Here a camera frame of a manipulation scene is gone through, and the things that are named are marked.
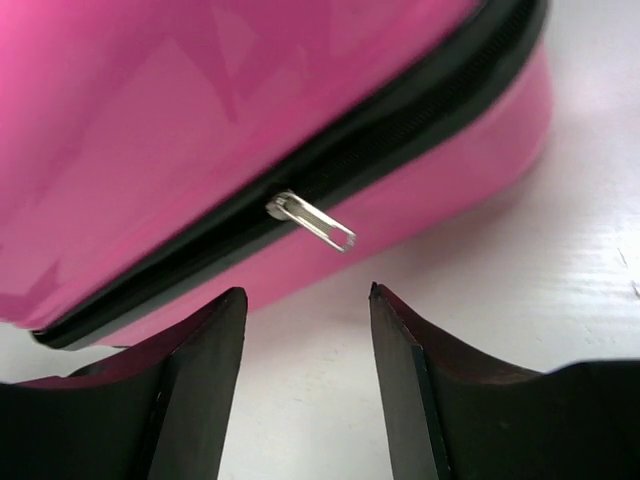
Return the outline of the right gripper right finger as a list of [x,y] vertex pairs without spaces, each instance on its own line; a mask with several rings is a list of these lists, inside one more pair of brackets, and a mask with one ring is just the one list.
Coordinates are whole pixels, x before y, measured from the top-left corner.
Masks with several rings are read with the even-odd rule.
[[635,479],[639,363],[540,373],[428,322],[386,286],[369,296],[397,479]]

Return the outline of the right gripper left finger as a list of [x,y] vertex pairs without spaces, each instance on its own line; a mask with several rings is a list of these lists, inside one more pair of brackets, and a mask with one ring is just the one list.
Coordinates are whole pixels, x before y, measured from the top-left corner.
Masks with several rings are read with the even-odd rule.
[[214,479],[243,353],[231,288],[147,340],[66,377],[1,387],[5,479]]

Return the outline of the pink hard-shell suitcase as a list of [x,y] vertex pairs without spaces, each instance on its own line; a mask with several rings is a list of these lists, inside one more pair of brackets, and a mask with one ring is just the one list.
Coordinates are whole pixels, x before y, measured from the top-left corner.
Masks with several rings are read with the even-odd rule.
[[545,1],[5,1],[1,319],[128,346],[252,308],[539,156]]

